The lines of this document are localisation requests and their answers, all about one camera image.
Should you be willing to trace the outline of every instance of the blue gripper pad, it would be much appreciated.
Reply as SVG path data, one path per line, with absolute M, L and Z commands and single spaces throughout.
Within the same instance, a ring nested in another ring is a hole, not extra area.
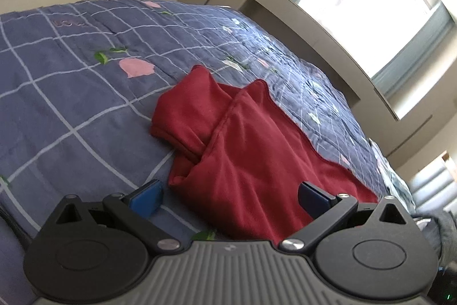
M 317 219 L 336 205 L 337 200 L 310 182 L 303 182 L 298 187 L 298 203 L 313 219 Z
M 123 198 L 125 204 L 141 217 L 148 219 L 161 206 L 164 198 L 162 183 L 153 179 Z

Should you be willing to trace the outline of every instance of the round black disc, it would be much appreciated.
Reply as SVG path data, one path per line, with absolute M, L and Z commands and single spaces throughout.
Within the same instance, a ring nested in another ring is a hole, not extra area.
M 139 239 L 97 227 L 81 237 L 39 240 L 27 251 L 24 272 L 42 296 L 87 304 L 125 292 L 143 274 L 147 262 L 147 250 Z
M 358 298 L 405 299 L 424 291 L 436 275 L 436 255 L 410 238 L 404 225 L 394 224 L 384 231 L 379 225 L 338 231 L 318 245 L 316 267 L 333 286 Z

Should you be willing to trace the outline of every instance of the red towel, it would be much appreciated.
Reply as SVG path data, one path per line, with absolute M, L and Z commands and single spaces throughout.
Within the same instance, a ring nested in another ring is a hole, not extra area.
M 236 88 L 195 66 L 159 98 L 152 123 L 151 134 L 178 151 L 171 190 L 232 239 L 278 243 L 310 223 L 298 204 L 302 181 L 378 201 L 349 170 L 314 150 L 263 80 Z

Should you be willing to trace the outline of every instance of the black cable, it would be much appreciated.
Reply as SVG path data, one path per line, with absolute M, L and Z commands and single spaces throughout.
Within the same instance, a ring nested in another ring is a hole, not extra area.
M 22 229 L 22 227 L 14 220 L 14 218 L 0 206 L 0 218 L 5 220 L 6 224 L 13 231 L 14 235 L 19 240 L 19 243 L 27 251 L 28 247 L 31 244 L 32 238 L 27 234 L 27 232 Z

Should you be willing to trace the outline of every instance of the blue plaid comforter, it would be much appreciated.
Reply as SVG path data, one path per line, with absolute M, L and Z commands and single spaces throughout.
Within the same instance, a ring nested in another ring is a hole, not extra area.
M 343 95 L 231 9 L 85 0 L 0 16 L 0 204 L 34 236 L 60 199 L 130 193 L 167 179 L 173 150 L 148 134 L 159 96 L 196 64 L 225 84 L 268 82 L 325 158 L 386 193 Z M 152 218 L 183 241 L 207 229 L 165 189 Z M 0 304 L 32 298 L 21 251 L 0 221 Z

